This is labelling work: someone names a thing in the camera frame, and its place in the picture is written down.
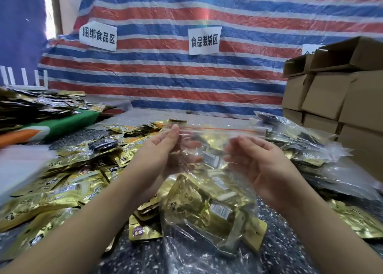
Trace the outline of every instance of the blue wall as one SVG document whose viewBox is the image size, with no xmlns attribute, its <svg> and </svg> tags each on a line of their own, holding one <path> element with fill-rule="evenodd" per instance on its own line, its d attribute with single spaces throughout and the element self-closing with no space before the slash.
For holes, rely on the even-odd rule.
<svg viewBox="0 0 383 274">
<path fill-rule="evenodd" d="M 22 84 L 22 67 L 28 82 L 46 44 L 44 0 L 0 0 L 0 65 L 13 68 L 16 84 Z"/>
</svg>

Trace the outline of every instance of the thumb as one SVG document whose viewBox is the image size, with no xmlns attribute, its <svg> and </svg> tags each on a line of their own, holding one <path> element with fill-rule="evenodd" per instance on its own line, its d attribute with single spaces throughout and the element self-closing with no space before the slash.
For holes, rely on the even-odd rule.
<svg viewBox="0 0 383 274">
<path fill-rule="evenodd" d="M 254 144 L 252 141 L 243 136 L 238 136 L 238 144 L 246 155 L 254 158 L 255 160 L 260 160 L 267 152 L 267 150 Z"/>
<path fill-rule="evenodd" d="M 174 146 L 177 144 L 180 135 L 180 128 L 178 125 L 173 125 L 166 137 L 157 145 L 161 150 L 170 153 Z"/>
</svg>

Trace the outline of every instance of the left hand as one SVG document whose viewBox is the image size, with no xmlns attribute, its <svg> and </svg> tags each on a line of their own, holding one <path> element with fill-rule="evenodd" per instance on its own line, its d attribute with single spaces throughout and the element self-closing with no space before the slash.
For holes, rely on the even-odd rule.
<svg viewBox="0 0 383 274">
<path fill-rule="evenodd" d="M 130 183 L 142 203 L 157 193 L 161 184 L 170 174 L 181 171 L 179 155 L 176 153 L 180 150 L 179 134 L 180 128 L 178 125 L 173 125 L 170 131 L 149 138 L 124 170 L 128 173 L 127 178 L 132 177 Z M 187 144 L 183 143 L 182 146 L 197 148 L 201 144 L 197 141 L 189 141 Z M 198 156 L 189 158 L 190 163 L 202 161 L 202 158 Z"/>
</svg>

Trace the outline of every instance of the hand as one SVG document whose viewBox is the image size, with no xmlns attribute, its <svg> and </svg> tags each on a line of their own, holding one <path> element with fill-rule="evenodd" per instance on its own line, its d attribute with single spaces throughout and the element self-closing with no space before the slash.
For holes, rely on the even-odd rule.
<svg viewBox="0 0 383 274">
<path fill-rule="evenodd" d="M 140 204 L 151 199 L 160 188 L 164 180 L 170 175 L 181 172 L 179 165 L 179 134 L 178 125 L 161 134 L 154 135 L 144 142 L 134 155 L 124 172 L 134 186 Z M 183 141 L 182 146 L 197 148 L 201 144 L 197 141 Z M 189 156 L 190 163 L 201 162 L 198 156 Z"/>
<path fill-rule="evenodd" d="M 225 147 L 229 168 L 244 175 L 267 205 L 285 215 L 317 195 L 279 147 L 268 141 L 238 136 Z"/>
</svg>

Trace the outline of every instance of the forearm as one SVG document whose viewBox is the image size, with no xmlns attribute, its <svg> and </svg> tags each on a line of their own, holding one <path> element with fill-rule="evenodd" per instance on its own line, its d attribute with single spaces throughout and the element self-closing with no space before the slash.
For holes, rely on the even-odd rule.
<svg viewBox="0 0 383 274">
<path fill-rule="evenodd" d="M 383 260 L 318 195 L 285 218 L 321 273 L 383 273 Z"/>
<path fill-rule="evenodd" d="M 119 178 L 1 273 L 88 273 L 137 208 L 134 176 Z"/>
</svg>

